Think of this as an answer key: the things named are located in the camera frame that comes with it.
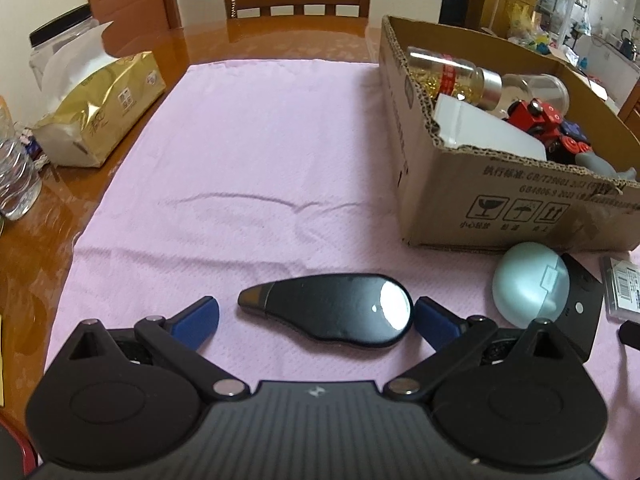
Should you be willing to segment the grey toy figure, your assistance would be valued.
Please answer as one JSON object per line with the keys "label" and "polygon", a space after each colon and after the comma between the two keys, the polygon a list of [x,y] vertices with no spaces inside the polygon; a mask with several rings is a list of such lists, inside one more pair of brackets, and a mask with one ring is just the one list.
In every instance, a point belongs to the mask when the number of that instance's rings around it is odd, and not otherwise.
{"label": "grey toy figure", "polygon": [[635,170],[634,167],[631,167],[626,171],[618,172],[609,162],[598,156],[593,151],[577,154],[575,156],[575,164],[577,166],[584,167],[601,177],[629,181],[637,180],[637,170]]}

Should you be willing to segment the black rectangular case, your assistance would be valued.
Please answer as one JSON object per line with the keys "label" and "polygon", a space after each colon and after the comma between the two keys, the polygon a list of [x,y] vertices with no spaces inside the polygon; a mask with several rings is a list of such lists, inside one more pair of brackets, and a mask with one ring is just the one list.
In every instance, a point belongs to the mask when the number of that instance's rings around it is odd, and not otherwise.
{"label": "black rectangular case", "polygon": [[583,363],[591,356],[603,304],[604,286],[569,254],[561,256],[570,279],[565,308],[556,327],[570,341]]}

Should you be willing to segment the clear jar black lid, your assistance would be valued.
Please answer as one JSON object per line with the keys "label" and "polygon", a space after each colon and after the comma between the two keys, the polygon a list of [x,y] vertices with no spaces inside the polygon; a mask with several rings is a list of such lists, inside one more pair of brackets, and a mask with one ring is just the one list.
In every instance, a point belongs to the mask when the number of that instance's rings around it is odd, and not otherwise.
{"label": "clear jar black lid", "polygon": [[44,70],[52,56],[66,44],[98,25],[99,22],[93,16],[90,4],[85,3],[48,21],[29,34],[32,47],[29,67],[32,69],[39,89],[42,89]]}

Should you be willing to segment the teal round case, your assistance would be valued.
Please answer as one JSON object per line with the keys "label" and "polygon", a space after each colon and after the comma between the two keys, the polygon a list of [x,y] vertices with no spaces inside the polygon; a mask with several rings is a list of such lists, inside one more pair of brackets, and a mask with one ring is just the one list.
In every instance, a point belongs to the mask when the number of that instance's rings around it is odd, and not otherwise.
{"label": "teal round case", "polygon": [[492,279],[492,299],[512,325],[526,328],[535,318],[555,321],[565,308],[570,274],[547,246],[527,242],[511,247]]}

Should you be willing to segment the clear plastic jar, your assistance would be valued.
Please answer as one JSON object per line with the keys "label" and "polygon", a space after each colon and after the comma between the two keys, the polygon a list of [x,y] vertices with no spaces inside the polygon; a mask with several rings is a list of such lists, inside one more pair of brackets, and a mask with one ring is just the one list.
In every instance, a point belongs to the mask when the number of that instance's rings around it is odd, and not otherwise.
{"label": "clear plastic jar", "polygon": [[530,102],[532,99],[552,105],[561,115],[565,115],[570,108],[570,94],[558,77],[549,74],[505,74],[502,76],[501,98],[490,114],[507,118],[508,108],[514,102]]}

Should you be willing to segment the gold tissue pack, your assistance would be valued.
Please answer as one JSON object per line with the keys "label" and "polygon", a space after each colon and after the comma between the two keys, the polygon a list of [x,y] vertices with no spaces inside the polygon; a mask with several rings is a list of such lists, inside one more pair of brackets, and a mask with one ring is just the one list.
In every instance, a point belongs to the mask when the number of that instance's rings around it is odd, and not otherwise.
{"label": "gold tissue pack", "polygon": [[105,51],[103,33],[111,26],[83,32],[44,66],[47,113],[32,132],[53,165],[101,167],[166,89],[152,52],[115,58]]}

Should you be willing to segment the wooden chair right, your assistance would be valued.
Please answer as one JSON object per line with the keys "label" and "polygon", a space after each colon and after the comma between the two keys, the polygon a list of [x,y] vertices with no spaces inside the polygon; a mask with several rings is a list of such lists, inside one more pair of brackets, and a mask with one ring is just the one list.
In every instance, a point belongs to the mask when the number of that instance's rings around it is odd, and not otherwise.
{"label": "wooden chair right", "polygon": [[620,118],[637,139],[640,139],[640,80],[634,85],[634,88],[620,108],[618,118]]}

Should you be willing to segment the pink cloth mat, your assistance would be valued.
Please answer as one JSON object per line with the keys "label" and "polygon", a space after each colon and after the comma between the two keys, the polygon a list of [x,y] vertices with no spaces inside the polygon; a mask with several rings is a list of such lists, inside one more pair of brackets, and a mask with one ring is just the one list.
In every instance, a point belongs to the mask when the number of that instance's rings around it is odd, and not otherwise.
{"label": "pink cloth mat", "polygon": [[330,272],[378,272],[457,314],[495,316],[496,256],[400,238],[378,69],[326,61],[195,65],[143,129],[74,248],[50,349],[82,320],[130,327],[215,297],[204,354],[250,385],[129,479],[491,479],[440,440],[390,378],[427,358],[322,344],[243,313],[239,292]]}

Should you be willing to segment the white plastic container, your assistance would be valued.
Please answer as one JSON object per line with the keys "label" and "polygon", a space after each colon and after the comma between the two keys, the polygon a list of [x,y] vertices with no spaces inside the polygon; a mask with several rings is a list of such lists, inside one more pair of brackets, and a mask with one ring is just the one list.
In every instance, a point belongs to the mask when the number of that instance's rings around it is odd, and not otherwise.
{"label": "white plastic container", "polygon": [[441,94],[438,97],[434,119],[447,148],[472,146],[541,162],[547,160],[544,144],[533,136],[452,96]]}

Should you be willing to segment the clear box with label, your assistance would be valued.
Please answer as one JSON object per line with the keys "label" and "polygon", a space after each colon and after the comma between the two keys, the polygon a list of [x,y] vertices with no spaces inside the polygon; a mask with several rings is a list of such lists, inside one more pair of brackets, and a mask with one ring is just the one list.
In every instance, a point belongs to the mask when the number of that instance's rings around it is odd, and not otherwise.
{"label": "clear box with label", "polygon": [[629,260],[600,259],[605,307],[610,318],[639,323],[639,267]]}

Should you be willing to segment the gold capsule bottle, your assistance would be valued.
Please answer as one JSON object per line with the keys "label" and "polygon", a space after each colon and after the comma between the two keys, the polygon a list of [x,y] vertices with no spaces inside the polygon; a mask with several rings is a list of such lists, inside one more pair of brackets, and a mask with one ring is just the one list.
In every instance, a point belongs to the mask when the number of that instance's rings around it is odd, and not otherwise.
{"label": "gold capsule bottle", "polygon": [[482,110],[494,110],[502,95],[502,78],[492,70],[449,54],[408,47],[409,73],[432,98],[451,96]]}

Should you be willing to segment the red toy train engine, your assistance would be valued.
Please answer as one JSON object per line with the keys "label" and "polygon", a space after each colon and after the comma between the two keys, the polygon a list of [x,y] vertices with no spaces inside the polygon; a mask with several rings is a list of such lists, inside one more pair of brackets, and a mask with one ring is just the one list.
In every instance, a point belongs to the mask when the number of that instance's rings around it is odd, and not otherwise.
{"label": "red toy train engine", "polygon": [[559,139],[564,117],[549,103],[536,98],[513,102],[506,121],[540,141],[544,146]]}

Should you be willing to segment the wooden cabinet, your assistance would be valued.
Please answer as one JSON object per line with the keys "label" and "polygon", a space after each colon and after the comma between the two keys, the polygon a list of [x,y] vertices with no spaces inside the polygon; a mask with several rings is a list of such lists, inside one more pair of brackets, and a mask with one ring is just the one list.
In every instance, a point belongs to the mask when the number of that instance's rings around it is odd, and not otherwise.
{"label": "wooden cabinet", "polygon": [[469,29],[491,30],[496,36],[508,38],[512,18],[524,12],[530,20],[538,0],[469,0],[464,26]]}

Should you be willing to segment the black teardrop case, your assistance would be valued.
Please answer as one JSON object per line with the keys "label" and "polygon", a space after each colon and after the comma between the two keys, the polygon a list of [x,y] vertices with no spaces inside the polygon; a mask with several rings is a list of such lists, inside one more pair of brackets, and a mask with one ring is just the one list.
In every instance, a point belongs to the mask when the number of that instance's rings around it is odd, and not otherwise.
{"label": "black teardrop case", "polygon": [[239,293],[246,312],[275,320],[316,341],[388,348],[411,328],[413,301],[383,274],[332,273],[288,278]]}

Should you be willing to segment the cardboard box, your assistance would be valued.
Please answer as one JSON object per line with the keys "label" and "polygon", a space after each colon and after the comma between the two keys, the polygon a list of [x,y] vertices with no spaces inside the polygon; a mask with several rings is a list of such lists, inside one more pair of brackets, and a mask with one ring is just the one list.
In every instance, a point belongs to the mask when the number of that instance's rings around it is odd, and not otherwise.
{"label": "cardboard box", "polygon": [[565,64],[465,28],[386,16],[380,71],[401,238],[413,246],[503,250],[541,242],[559,250],[626,252],[639,244],[639,185],[576,166],[482,148],[448,148],[434,103],[409,74],[420,47],[503,74],[558,76],[568,118],[616,170],[639,166],[639,141]]}

